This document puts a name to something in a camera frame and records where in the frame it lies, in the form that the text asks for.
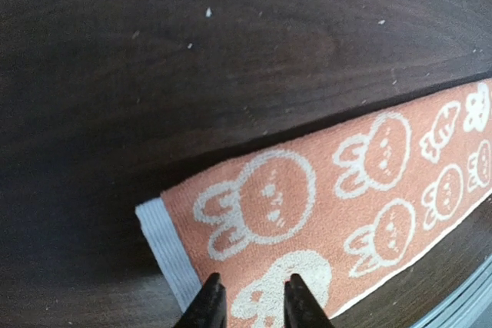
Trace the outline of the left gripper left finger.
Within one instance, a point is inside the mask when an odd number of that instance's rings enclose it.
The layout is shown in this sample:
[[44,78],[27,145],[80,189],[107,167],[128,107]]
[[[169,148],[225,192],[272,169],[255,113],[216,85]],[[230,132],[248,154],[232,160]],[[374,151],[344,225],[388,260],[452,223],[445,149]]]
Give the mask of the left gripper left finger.
[[226,288],[221,283],[221,275],[212,273],[175,324],[175,328],[225,328],[226,326]]

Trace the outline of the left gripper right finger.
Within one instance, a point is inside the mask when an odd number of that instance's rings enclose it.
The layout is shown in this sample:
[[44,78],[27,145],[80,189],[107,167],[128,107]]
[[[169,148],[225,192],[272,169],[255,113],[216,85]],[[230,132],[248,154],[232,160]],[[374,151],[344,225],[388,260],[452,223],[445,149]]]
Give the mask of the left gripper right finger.
[[284,283],[285,328],[334,328],[307,284],[297,273]]

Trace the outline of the orange patterned towel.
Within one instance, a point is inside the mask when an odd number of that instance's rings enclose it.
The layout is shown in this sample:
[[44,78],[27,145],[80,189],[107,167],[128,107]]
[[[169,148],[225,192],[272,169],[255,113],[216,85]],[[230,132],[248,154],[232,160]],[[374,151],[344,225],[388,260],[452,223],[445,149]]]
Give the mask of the orange patterned towel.
[[335,317],[491,194],[491,82],[218,164],[135,213],[180,308],[220,273],[233,327],[280,327],[299,273]]

